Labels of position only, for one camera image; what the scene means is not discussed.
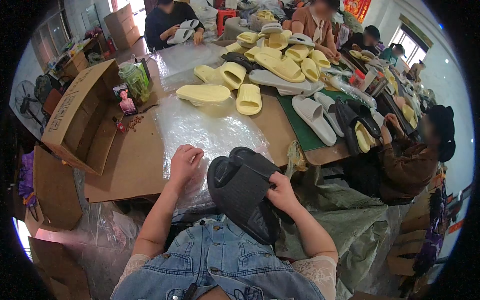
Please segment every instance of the red banner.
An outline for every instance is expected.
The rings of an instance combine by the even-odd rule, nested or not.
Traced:
[[[360,23],[363,23],[365,15],[372,0],[343,0],[345,10],[353,14]]]

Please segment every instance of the red stool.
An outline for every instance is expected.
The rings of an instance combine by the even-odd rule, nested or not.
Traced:
[[[236,17],[237,13],[231,8],[219,8],[217,11],[216,28],[218,31],[218,36],[221,36],[223,29],[225,28],[225,20]]]

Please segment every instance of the brown jacket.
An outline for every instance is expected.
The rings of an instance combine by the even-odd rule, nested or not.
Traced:
[[[385,203],[410,200],[420,194],[432,179],[438,165],[438,153],[426,151],[426,144],[419,144],[404,137],[398,140],[403,150],[401,156],[394,153],[391,144],[379,153],[383,176],[380,195]]]

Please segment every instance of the black jacket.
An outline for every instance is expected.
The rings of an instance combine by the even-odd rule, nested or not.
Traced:
[[[198,20],[189,4],[185,2],[174,3],[175,7],[171,13],[164,13],[161,9],[155,7],[145,19],[145,37],[149,47],[160,50],[173,46],[167,44],[168,38],[164,41],[161,40],[160,35],[172,26],[180,25],[183,21]],[[203,24],[199,23],[195,30],[200,27],[205,29]]]

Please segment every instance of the lace sleeve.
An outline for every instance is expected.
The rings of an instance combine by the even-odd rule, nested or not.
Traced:
[[[329,256],[316,256],[292,263],[295,271],[313,281],[325,300],[335,300],[336,263]]]

